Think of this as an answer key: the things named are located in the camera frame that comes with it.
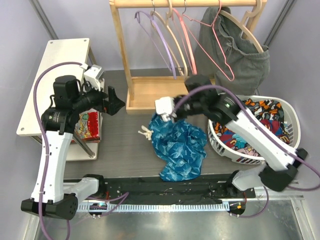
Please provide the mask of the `blue patterned shorts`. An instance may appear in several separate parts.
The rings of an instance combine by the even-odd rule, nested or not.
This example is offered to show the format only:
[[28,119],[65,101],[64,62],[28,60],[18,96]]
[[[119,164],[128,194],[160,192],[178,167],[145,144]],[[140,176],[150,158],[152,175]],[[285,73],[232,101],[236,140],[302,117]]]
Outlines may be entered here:
[[138,131],[151,142],[156,156],[165,161],[159,177],[164,182],[193,180],[201,175],[203,160],[207,157],[207,135],[186,120],[163,121],[154,114],[148,126]]

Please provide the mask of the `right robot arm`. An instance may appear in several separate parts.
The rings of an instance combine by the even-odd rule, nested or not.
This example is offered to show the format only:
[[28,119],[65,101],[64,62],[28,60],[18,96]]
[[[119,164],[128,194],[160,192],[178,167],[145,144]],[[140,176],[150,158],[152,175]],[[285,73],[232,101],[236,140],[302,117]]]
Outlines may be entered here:
[[249,188],[265,186],[275,192],[290,188],[308,153],[281,141],[256,119],[250,109],[230,90],[214,85],[204,75],[185,80],[188,93],[169,97],[166,119],[170,122],[193,115],[205,115],[239,134],[264,158],[257,167],[232,173],[226,193],[238,197]]

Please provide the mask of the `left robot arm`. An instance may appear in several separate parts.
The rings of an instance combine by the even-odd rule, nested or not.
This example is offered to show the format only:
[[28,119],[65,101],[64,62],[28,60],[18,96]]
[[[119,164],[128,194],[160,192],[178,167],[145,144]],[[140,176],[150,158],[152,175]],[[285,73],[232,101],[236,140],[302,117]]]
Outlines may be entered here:
[[69,221],[83,200],[100,200],[106,195],[104,177],[98,174],[86,174],[72,187],[63,189],[67,153],[80,114],[94,109],[113,116],[125,106],[114,87],[109,86],[107,92],[94,88],[84,92],[79,83],[73,75],[57,77],[53,83],[55,106],[40,119],[44,133],[38,177],[31,197],[21,202],[23,212]]

